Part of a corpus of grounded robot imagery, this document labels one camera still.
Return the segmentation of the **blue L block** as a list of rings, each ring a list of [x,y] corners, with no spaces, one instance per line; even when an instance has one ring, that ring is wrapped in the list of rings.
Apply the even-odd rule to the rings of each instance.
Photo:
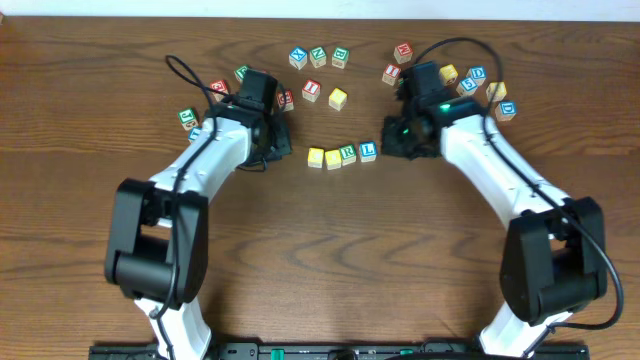
[[[373,141],[359,144],[359,157],[361,162],[372,162],[377,158],[377,147]]]

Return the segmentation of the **yellow C block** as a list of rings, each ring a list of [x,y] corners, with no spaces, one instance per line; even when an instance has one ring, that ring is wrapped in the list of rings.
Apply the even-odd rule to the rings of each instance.
[[[325,151],[322,148],[311,147],[308,151],[307,164],[311,168],[322,168]]]

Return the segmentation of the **yellow O block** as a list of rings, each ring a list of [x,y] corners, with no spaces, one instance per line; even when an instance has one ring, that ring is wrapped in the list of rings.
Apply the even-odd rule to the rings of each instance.
[[[326,151],[324,155],[328,170],[335,170],[342,166],[342,157],[339,149]]]

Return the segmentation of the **green R block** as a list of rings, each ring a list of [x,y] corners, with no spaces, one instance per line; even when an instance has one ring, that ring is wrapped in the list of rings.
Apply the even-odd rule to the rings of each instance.
[[[339,153],[343,166],[352,164],[357,160],[357,152],[353,144],[348,144],[340,147]]]

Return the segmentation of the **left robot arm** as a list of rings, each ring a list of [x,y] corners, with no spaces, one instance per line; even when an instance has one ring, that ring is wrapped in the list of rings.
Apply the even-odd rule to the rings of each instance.
[[[199,134],[166,169],[117,188],[105,278],[147,315],[160,359],[202,359],[212,331],[197,294],[208,265],[208,210],[236,169],[264,169],[290,154],[289,129],[274,109],[282,86],[248,70],[234,95],[205,113]]]

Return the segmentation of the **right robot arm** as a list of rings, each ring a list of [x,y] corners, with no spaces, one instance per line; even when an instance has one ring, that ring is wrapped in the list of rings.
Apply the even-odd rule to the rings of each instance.
[[[471,97],[454,97],[433,62],[394,66],[402,112],[382,131],[385,155],[443,157],[460,170],[507,230],[500,268],[504,303],[479,336],[484,353],[531,357],[557,325],[607,291],[604,219],[590,197],[574,200],[508,144]]]

